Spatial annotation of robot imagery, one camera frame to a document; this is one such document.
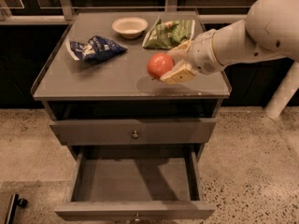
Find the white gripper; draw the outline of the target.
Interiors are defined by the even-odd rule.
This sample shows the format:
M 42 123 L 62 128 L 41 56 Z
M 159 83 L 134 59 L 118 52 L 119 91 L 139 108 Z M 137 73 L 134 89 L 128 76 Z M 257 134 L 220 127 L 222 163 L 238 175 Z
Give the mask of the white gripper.
M 193 41 L 185 41 L 170 49 L 167 55 L 176 64 L 170 71 L 162 75 L 160 80 L 167 84 L 177 84 L 194 79 L 197 71 L 204 75 L 223 71 L 224 66 L 218 61 L 213 49 L 215 33 L 216 30 L 211 29 L 198 35 Z

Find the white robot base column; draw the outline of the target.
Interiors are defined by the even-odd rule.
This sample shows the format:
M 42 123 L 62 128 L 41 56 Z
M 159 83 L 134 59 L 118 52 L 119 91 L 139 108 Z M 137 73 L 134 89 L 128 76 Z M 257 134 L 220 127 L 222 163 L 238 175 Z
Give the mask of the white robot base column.
M 294 62 L 264 109 L 271 119 L 279 117 L 299 89 L 299 62 Z

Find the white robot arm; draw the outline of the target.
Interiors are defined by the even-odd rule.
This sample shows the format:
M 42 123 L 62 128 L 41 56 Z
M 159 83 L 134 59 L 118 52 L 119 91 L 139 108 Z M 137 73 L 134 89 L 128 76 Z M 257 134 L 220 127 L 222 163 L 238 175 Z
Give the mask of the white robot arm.
M 245 19 L 211 29 L 168 52 L 175 66 L 160 77 L 167 84 L 211 75 L 237 63 L 288 57 L 299 60 L 299 0 L 257 0 Z

